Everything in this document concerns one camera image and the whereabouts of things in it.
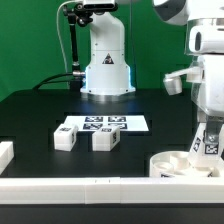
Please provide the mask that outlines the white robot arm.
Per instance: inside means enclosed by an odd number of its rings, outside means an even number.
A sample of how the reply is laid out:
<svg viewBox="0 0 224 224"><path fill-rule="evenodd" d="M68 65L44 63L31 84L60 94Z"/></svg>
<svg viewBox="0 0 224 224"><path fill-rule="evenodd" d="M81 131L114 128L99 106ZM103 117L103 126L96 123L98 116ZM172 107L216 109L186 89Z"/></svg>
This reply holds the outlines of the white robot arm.
<svg viewBox="0 0 224 224"><path fill-rule="evenodd" d="M115 96L132 92L130 69L124 56L124 27L110 12L121 0L84 0L84 10L92 14L90 25L91 60L86 67L82 92ZM221 142L224 127L224 0L152 0L158 17L172 25L187 27L185 52L196 61L188 68L165 75L170 95L182 91L181 77L198 87L192 96L206 114L202 130L204 142Z"/></svg>

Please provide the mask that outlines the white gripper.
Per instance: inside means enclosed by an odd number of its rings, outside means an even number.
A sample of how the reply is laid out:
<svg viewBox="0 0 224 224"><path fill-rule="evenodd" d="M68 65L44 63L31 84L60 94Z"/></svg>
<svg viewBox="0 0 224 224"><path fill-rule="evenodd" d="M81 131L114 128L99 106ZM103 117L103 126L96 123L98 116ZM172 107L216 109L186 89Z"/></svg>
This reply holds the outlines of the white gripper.
<svg viewBox="0 0 224 224"><path fill-rule="evenodd" d="M208 116L224 117L224 56L201 55L191 66L199 68L196 74L187 76L192 83L192 101ZM217 145L221 127L221 122L208 121L204 142Z"/></svg>

